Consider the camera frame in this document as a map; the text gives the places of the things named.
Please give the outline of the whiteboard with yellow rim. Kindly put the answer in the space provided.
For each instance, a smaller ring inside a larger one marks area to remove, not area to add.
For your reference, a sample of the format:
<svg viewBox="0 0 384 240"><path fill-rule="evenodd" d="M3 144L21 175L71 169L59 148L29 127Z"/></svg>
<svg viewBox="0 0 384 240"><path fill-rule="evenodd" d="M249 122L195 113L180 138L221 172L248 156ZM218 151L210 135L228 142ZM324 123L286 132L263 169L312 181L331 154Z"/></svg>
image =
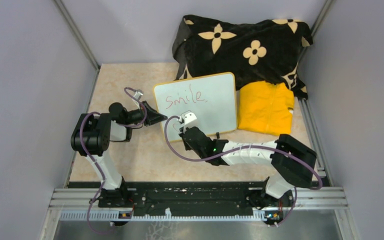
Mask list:
<svg viewBox="0 0 384 240"><path fill-rule="evenodd" d="M153 87L156 108L167 117L191 111L207 135L237 129L237 93L231 72L176 80Z"/></svg>

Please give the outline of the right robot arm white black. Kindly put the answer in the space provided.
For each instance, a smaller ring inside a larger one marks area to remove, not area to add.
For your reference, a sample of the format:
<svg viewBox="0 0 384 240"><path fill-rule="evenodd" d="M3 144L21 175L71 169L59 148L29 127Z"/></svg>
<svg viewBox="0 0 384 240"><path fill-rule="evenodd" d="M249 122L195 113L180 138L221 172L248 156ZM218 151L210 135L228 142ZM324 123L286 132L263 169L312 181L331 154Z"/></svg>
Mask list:
<svg viewBox="0 0 384 240"><path fill-rule="evenodd" d="M313 185L317 154L289 134L262 143L240 143L212 139L199 128L183 130L179 136L187 151L195 152L201 160L213 166L262 165L276 170L265 181L261 199L275 206L294 187L310 189Z"/></svg>

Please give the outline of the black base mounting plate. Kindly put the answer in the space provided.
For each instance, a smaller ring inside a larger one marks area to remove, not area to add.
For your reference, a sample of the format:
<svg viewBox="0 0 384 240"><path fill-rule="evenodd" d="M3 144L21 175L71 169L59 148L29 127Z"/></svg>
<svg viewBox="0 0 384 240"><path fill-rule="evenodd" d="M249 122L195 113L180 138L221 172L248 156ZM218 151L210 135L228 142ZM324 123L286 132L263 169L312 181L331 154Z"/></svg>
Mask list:
<svg viewBox="0 0 384 240"><path fill-rule="evenodd" d="M285 210L293 204L293 190L280 199L265 193L256 182L125 182L120 189L102 190L100 208L133 208L135 217L248 217L254 210Z"/></svg>

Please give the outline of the aluminium corner post left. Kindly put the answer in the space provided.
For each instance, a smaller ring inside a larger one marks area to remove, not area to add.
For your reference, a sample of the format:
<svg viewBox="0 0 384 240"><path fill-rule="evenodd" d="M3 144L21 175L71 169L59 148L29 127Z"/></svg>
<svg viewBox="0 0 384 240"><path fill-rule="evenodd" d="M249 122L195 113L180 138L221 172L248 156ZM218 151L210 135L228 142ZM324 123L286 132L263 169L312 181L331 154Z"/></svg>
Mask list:
<svg viewBox="0 0 384 240"><path fill-rule="evenodd" d="M73 17L69 13L69 10L66 7L64 1L63 0L53 0L52 2L55 4L56 8L60 12L62 18L64 19L64 21L67 25L67 27L69 28L70 32L74 36L76 42L80 46L80 48L81 48L83 54L85 55L85 57L87 58L87 60L90 62L90 64L93 66L93 68L96 71L99 71L101 66L98 63L98 61L96 60L91 48L89 47L88 43L86 42L83 34L81 33L79 27L77 26L75 20L73 19Z"/></svg>

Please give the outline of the folded yellow garment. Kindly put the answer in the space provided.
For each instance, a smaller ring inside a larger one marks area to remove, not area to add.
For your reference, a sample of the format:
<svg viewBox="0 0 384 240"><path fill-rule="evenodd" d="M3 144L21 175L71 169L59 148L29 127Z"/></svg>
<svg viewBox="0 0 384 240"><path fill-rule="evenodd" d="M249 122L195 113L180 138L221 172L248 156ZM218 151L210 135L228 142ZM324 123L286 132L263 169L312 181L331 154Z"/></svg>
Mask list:
<svg viewBox="0 0 384 240"><path fill-rule="evenodd" d="M290 134L295 98L284 83L249 83L239 90L238 129L279 136Z"/></svg>

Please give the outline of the black blanket with beige flowers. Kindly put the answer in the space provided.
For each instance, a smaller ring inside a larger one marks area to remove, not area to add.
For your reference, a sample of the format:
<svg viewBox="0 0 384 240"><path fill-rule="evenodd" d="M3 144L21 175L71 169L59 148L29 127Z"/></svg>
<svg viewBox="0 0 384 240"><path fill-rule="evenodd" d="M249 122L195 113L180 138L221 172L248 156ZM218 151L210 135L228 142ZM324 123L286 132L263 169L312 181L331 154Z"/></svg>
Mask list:
<svg viewBox="0 0 384 240"><path fill-rule="evenodd" d="M309 25L297 19L233 24L188 14L179 24L172 56L177 80L230 72L237 90L265 81L307 99L298 66L301 51L312 44Z"/></svg>

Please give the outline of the aluminium corner post right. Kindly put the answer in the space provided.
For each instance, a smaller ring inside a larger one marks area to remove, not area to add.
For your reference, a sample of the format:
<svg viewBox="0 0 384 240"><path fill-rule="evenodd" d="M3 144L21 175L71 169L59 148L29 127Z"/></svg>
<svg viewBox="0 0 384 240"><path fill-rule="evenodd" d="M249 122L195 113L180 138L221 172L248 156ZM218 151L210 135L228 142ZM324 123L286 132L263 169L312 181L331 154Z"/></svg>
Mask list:
<svg viewBox="0 0 384 240"><path fill-rule="evenodd" d="M313 40L316 38L316 34L318 33L318 30L322 26L324 20L326 19L327 15L329 14L332 6L335 4L336 0L325 0L323 3L323 6L317 15L314 24L311 27L311 37Z"/></svg>

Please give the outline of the aluminium frame rail front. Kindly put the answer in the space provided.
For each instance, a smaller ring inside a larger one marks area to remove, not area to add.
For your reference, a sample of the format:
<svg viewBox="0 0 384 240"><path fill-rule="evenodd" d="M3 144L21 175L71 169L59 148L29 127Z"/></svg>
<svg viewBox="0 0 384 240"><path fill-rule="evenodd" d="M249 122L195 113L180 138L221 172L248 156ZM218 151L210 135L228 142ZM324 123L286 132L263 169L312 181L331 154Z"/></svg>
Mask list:
<svg viewBox="0 0 384 240"><path fill-rule="evenodd" d="M345 192L340 187L323 187L320 190L299 188L293 191L293 203L285 210L274 210L265 207L254 210L252 216L221 216L221 217L196 217L172 216L166 209L163 216L134 216L131 207L99 207L97 202L90 203L96 190L94 188L61 188L53 192L49 209L59 211L60 219L65 221L110 221L118 222L153 222L153 221L179 221L179 222L259 222L269 219L279 219L286 216L289 210L346 210L349 207Z"/></svg>

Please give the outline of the aluminium side rail right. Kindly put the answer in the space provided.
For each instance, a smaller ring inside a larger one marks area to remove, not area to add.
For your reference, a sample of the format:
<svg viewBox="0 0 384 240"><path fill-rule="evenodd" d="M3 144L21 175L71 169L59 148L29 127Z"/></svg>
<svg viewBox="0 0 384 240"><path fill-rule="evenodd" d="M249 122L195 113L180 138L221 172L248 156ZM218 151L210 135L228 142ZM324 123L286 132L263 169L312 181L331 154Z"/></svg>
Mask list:
<svg viewBox="0 0 384 240"><path fill-rule="evenodd" d="M323 177L323 182L327 183L328 187L333 187L334 183L331 179L331 173L327 162L328 159L326 157L324 147L322 145L321 137L318 131L318 127L316 125L315 118L312 113L310 103L306 99L299 99L298 103L300 105L310 144L317 153L318 169L320 172L325 173L325 176Z"/></svg>

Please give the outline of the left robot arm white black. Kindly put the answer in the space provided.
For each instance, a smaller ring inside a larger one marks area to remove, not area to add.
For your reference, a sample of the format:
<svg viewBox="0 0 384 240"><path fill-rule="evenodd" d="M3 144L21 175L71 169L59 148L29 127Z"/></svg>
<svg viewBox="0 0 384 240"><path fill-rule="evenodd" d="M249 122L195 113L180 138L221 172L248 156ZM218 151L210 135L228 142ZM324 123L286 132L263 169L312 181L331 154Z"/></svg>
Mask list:
<svg viewBox="0 0 384 240"><path fill-rule="evenodd" d="M99 177L99 193L93 198L100 208L130 207L132 195L109 153L112 142L129 142L133 130L167 120L146 101L128 111L121 103L112 103L107 113L83 113L70 138L71 148L84 156Z"/></svg>

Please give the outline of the aluminium corner post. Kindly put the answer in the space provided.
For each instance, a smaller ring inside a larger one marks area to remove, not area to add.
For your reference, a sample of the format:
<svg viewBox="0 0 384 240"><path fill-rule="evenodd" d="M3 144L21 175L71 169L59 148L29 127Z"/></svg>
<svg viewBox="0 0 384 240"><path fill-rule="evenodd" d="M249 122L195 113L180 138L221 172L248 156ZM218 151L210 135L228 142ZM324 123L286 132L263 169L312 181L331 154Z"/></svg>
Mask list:
<svg viewBox="0 0 384 240"><path fill-rule="evenodd" d="M329 14L332 6L335 4L336 0L325 0L323 3L323 6L317 15L314 24L311 27L311 37L313 40L316 38L316 34L318 33L318 30L322 26L324 20L326 19L327 15Z"/></svg>
<svg viewBox="0 0 384 240"><path fill-rule="evenodd" d="M87 60L90 62L90 64L93 66L93 68L96 71L99 71L101 66L98 63L98 61L96 60L91 48L89 47L88 43L86 42L83 34L81 33L79 27L77 26L75 20L73 19L73 17L69 13L69 10L66 7L64 1L63 0L53 0L52 2L55 4L56 8L60 12L62 18L64 19L64 21L67 25L67 27L69 28L70 32L74 36L76 42L80 46L80 48L81 48L83 54L85 55L85 57L87 58Z"/></svg>

